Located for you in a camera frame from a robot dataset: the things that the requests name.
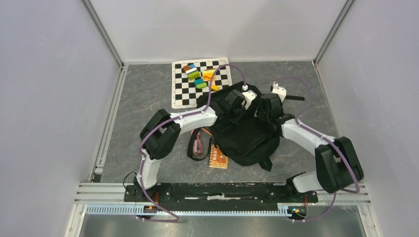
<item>chessboard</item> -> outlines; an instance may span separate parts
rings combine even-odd
[[[220,65],[228,63],[228,58],[211,58],[177,61],[172,63],[172,99],[171,107],[174,109],[194,108],[197,106],[196,99],[209,92],[209,87],[198,89],[195,87],[194,80],[189,80],[183,67],[194,64],[199,72],[206,69],[218,68]],[[212,82],[223,89],[231,86],[230,67],[220,69]]]

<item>colorful block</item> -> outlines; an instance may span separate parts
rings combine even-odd
[[[198,84],[198,85],[196,85],[196,87],[197,87],[198,89],[205,88],[205,87],[207,87],[207,83],[206,83],[206,82],[204,82],[204,83]]]
[[[204,82],[205,82],[205,81],[204,81],[204,80],[202,80],[202,78],[195,79],[195,81],[194,81],[195,86],[196,86],[196,85],[198,85],[198,84],[204,83]]]
[[[220,88],[214,84],[211,85],[211,90],[218,91]]]
[[[185,71],[185,73],[186,73],[186,74],[190,74],[190,73],[197,72],[197,71],[198,71],[198,69],[196,69],[196,68],[191,68],[191,69],[189,69],[189,70]]]
[[[183,67],[183,71],[184,71],[184,72],[186,72],[186,71],[188,71],[188,70],[191,70],[191,68],[190,68],[188,65],[186,65],[185,67]]]
[[[192,72],[192,73],[188,74],[189,80],[194,80],[194,79],[196,79],[200,76],[201,76],[201,74],[198,72],[198,70],[196,72]]]
[[[214,72],[215,72],[215,69],[207,69],[202,72],[202,77],[205,80],[211,80],[212,74],[214,74]]]

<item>blue block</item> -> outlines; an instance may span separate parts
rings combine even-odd
[[[198,84],[204,83],[204,80],[202,80],[202,78],[195,79],[194,83],[195,83],[195,86],[196,86]]]

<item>green block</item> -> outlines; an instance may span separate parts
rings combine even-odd
[[[197,85],[197,88],[198,89],[202,89],[202,88],[205,88],[205,87],[207,87],[207,83],[206,82]]]
[[[198,77],[200,77],[200,76],[201,76],[201,75],[199,74],[199,72],[198,72],[198,71],[188,74],[188,78],[189,78],[189,80],[194,80],[194,79],[196,79],[196,78],[198,78]]]

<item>black cable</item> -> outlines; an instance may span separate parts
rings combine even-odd
[[[122,181],[122,186],[125,188],[125,190],[126,190],[125,180],[126,180],[126,179],[128,178],[128,176],[129,176],[130,174],[132,174],[132,173],[134,173],[135,175],[137,175],[137,173],[136,173],[136,172],[131,171],[130,173],[128,173],[128,174],[125,176],[124,180]]]

